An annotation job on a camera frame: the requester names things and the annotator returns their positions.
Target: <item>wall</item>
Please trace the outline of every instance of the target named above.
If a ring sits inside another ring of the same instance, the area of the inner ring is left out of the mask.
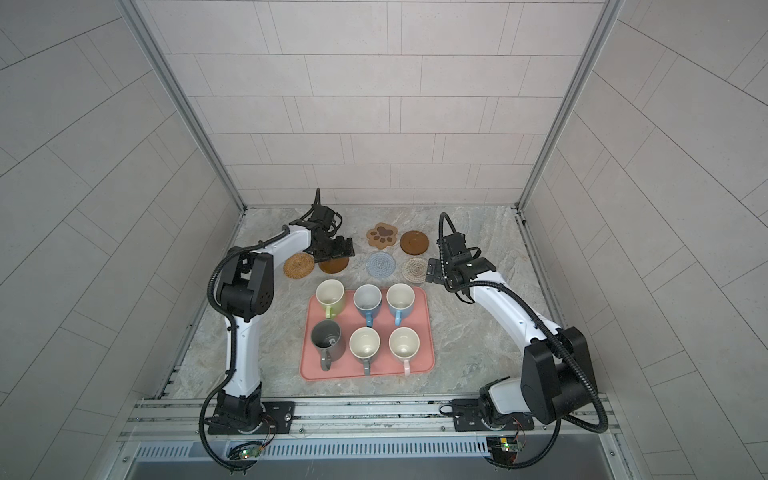
[[[516,202],[602,8],[137,4],[250,205]]]
[[[111,0],[3,2],[0,29],[0,477],[83,478],[238,212]]]
[[[768,473],[766,30],[627,0],[525,208],[643,478]]]

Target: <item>green mug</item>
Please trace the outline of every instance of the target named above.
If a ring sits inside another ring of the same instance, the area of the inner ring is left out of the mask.
[[[344,310],[344,285],[335,279],[322,282],[315,290],[315,296],[326,310],[326,318],[336,318]]]

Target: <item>gray mug handle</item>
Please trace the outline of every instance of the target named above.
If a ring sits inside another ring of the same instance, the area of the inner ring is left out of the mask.
[[[323,369],[324,372],[331,369],[331,362],[331,355],[328,353],[328,350],[320,350],[320,368]]]

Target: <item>blue mug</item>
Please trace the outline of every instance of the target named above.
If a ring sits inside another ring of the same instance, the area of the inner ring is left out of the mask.
[[[400,326],[400,322],[411,314],[415,300],[416,294],[410,285],[396,283],[387,290],[386,302],[389,312],[395,317],[396,326]]]
[[[365,317],[366,326],[373,327],[373,319],[382,308],[382,291],[376,285],[363,285],[355,290],[355,308]]]

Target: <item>paw print coaster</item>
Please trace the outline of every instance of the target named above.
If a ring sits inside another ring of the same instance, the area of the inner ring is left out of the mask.
[[[377,223],[375,227],[368,230],[368,245],[384,250],[397,243],[397,227],[387,223]]]

